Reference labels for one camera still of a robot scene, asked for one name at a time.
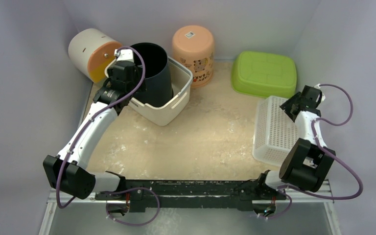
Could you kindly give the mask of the green plastic tub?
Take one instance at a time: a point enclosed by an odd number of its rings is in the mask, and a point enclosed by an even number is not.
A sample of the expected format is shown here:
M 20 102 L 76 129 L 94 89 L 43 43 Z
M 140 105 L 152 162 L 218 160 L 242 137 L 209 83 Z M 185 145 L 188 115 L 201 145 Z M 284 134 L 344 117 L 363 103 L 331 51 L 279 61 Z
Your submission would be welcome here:
M 231 86 L 238 93 L 290 98 L 297 86 L 297 70 L 288 56 L 243 51 L 234 60 Z

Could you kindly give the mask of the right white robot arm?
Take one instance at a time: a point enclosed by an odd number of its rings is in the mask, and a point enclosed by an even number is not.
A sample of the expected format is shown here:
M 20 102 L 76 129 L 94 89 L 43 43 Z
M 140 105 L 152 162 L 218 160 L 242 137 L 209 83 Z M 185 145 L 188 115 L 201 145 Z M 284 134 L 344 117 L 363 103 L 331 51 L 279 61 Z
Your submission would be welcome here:
M 279 167 L 266 171 L 255 186 L 256 195 L 267 199 L 275 189 L 294 186 L 306 192 L 317 192 L 334 162 L 318 124 L 318 109 L 324 100 L 319 87 L 305 86 L 286 99 L 270 96 L 257 106 L 253 137 L 253 158 Z

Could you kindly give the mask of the tall black cylindrical bin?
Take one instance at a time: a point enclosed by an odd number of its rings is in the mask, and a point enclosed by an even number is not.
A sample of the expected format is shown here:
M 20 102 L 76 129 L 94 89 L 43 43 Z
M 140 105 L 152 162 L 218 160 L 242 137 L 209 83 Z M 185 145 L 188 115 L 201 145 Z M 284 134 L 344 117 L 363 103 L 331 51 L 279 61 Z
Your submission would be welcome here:
M 162 107 L 173 98 L 173 89 L 168 55 L 154 43 L 137 43 L 131 45 L 143 58 L 145 63 L 144 84 L 146 91 L 136 92 L 133 98 L 142 104 Z

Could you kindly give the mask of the green white perforated basket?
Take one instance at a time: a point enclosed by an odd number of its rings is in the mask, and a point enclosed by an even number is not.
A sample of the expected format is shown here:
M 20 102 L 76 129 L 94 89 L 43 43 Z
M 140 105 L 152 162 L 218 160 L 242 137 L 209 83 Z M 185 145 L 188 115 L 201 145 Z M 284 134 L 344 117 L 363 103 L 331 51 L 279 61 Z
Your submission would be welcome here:
M 270 96 L 257 105 L 252 156 L 280 167 L 298 139 L 294 122 L 280 108 L 286 98 Z

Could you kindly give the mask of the large orange plastic bucket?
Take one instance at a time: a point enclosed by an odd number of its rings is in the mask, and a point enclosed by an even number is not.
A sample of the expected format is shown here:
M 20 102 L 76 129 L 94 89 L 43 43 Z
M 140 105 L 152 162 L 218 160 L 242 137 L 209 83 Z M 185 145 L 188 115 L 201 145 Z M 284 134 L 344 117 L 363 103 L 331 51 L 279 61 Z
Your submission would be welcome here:
M 211 81 L 214 54 L 214 37 L 205 27 L 188 25 L 173 35 L 172 57 L 192 72 L 193 88 L 205 86 Z

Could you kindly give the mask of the cream plastic storage basket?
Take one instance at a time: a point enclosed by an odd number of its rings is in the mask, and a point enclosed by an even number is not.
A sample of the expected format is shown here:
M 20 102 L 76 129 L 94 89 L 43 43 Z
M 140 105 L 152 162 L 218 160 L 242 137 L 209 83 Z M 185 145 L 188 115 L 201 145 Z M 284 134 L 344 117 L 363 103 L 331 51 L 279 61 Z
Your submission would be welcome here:
M 171 75 L 173 98 L 161 107 L 143 104 L 132 98 L 128 104 L 141 116 L 158 126 L 166 126 L 185 108 L 190 97 L 190 86 L 193 82 L 192 72 L 175 59 L 168 57 Z

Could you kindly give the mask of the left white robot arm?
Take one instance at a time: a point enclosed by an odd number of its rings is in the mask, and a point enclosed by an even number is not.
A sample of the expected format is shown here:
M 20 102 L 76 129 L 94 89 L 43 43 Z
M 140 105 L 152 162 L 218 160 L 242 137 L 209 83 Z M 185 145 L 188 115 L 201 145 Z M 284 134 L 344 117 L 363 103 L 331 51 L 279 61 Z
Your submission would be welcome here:
M 92 192 L 107 191 L 114 200 L 126 195 L 121 176 L 114 173 L 92 174 L 86 170 L 91 155 L 110 124 L 127 106 L 134 93 L 146 90 L 145 64 L 118 61 L 107 68 L 107 79 L 97 90 L 90 110 L 70 141 L 56 156 L 43 161 L 49 184 L 57 193 L 85 199 Z

